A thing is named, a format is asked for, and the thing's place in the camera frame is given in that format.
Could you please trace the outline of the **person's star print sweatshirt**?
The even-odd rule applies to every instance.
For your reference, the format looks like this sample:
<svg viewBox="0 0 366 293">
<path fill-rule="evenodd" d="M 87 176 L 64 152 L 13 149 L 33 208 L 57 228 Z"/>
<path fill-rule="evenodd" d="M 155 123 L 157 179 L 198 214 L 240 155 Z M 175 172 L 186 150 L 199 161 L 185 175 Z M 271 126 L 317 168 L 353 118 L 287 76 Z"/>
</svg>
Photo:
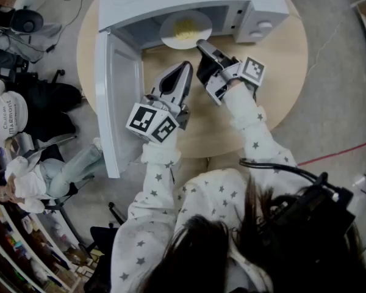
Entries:
<svg viewBox="0 0 366 293">
<path fill-rule="evenodd" d="M 172 222 L 126 221 L 113 243 L 111 293 L 139 293 L 141 281 L 161 262 L 174 233 L 194 215 L 221 220 L 235 236 L 244 211 L 246 185 L 244 175 L 232 168 L 202 173 L 173 189 Z"/>
</svg>

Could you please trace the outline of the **yellowish food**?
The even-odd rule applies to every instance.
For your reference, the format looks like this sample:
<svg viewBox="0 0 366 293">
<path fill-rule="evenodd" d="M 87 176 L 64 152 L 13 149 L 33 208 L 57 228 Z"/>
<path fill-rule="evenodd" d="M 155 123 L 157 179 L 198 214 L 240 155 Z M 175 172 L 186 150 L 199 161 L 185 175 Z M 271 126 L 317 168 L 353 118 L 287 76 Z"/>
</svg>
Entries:
<svg viewBox="0 0 366 293">
<path fill-rule="evenodd" d="M 185 18 L 174 23 L 173 32 L 178 40 L 191 40 L 196 38 L 201 31 L 193 19 Z"/>
</svg>

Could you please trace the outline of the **cluttered white shelf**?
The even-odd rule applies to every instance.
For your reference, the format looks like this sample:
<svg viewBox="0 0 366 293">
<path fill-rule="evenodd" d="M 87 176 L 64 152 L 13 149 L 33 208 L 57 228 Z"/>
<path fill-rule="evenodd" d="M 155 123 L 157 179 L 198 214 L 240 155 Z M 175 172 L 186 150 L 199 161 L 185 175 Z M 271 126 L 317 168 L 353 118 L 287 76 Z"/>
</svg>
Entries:
<svg viewBox="0 0 366 293">
<path fill-rule="evenodd" d="M 12 292 L 85 293 L 91 276 L 63 211 L 28 214 L 0 204 L 0 282 Z"/>
</svg>

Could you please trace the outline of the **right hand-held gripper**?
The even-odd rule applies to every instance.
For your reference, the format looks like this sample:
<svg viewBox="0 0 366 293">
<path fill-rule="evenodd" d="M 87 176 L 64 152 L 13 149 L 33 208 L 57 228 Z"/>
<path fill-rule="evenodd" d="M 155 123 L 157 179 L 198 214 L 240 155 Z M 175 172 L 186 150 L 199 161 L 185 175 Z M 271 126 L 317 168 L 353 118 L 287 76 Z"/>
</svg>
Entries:
<svg viewBox="0 0 366 293">
<path fill-rule="evenodd" d="M 196 47 L 201 53 L 196 76 L 218 106 L 233 81 L 243 82 L 256 101 L 257 89 L 264 79 L 265 65 L 250 57 L 244 61 L 229 57 L 204 39 L 198 40 Z"/>
</svg>

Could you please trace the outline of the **white microwave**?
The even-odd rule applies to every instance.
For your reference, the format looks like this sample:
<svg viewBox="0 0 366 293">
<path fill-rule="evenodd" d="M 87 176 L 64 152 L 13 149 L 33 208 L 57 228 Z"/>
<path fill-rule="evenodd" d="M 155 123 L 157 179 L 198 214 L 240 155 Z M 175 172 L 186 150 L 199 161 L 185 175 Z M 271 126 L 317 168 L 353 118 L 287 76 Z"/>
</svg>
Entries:
<svg viewBox="0 0 366 293">
<path fill-rule="evenodd" d="M 125 127 L 144 94 L 142 51 L 162 45 L 162 26 L 189 10 L 201 14 L 208 36 L 231 35 L 237 43 L 263 40 L 289 15 L 285 0 L 99 0 L 96 113 L 110 178 L 118 178 L 142 150 Z"/>
</svg>

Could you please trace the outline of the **person's left forearm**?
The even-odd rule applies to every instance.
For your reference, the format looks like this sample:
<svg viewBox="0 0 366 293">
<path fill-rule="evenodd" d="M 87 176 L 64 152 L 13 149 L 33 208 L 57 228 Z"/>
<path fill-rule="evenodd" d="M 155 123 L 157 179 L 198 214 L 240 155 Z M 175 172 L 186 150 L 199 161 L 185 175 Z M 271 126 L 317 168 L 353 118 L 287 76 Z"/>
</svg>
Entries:
<svg viewBox="0 0 366 293">
<path fill-rule="evenodd" d="M 172 222 L 175 219 L 173 177 L 171 168 L 179 161 L 176 132 L 161 143 L 143 145 L 141 162 L 146 164 L 143 189 L 128 209 L 128 222 Z"/>
</svg>

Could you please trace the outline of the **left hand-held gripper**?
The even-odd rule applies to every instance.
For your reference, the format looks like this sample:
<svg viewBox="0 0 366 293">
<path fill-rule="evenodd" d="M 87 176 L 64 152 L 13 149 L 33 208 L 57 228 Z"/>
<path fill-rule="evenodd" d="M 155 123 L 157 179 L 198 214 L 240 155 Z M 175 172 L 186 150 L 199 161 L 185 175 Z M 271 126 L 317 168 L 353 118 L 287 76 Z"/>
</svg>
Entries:
<svg viewBox="0 0 366 293">
<path fill-rule="evenodd" d="M 152 95 L 145 95 L 140 103 L 134 104 L 126 128 L 157 144 L 166 141 L 175 130 L 184 130 L 190 111 L 183 101 L 189 94 L 192 77 L 193 67 L 187 61 L 159 74 L 150 91 Z"/>
</svg>

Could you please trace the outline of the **person's right forearm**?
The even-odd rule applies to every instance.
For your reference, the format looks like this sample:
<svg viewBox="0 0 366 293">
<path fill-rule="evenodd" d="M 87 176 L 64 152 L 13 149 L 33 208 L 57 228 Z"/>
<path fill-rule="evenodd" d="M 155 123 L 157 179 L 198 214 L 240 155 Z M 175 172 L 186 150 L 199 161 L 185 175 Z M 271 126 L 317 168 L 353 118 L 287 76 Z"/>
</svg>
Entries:
<svg viewBox="0 0 366 293">
<path fill-rule="evenodd" d="M 242 136 L 248 162 L 296 166 L 290 150 L 273 139 L 264 108 L 256 104 L 253 94 L 242 81 L 231 82 L 223 102 L 230 111 L 231 125 Z"/>
</svg>

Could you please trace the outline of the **black round fan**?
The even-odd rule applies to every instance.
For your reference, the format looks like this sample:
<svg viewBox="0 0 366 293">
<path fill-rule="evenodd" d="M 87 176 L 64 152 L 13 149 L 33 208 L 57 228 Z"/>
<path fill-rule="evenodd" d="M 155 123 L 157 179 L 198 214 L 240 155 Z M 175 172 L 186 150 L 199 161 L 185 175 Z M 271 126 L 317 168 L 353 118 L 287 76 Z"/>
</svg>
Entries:
<svg viewBox="0 0 366 293">
<path fill-rule="evenodd" d="M 33 34 L 44 25 L 43 17 L 34 10 L 19 9 L 13 14 L 10 28 L 18 33 Z"/>
</svg>

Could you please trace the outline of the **white plate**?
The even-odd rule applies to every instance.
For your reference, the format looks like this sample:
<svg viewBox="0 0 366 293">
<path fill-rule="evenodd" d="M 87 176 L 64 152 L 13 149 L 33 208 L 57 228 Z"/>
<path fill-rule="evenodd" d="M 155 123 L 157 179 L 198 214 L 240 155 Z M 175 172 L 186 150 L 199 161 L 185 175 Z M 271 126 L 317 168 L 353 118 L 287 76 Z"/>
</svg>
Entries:
<svg viewBox="0 0 366 293">
<path fill-rule="evenodd" d="M 174 36 L 173 25 L 176 21 L 190 18 L 193 19 L 199 30 L 201 31 L 196 38 L 191 40 L 178 40 Z M 192 49 L 196 47 L 196 42 L 200 39 L 207 40 L 212 33 L 212 22 L 208 16 L 196 11 L 196 10 L 186 10 L 174 13 L 170 15 L 161 25 L 160 37 L 162 41 L 173 49 Z"/>
</svg>

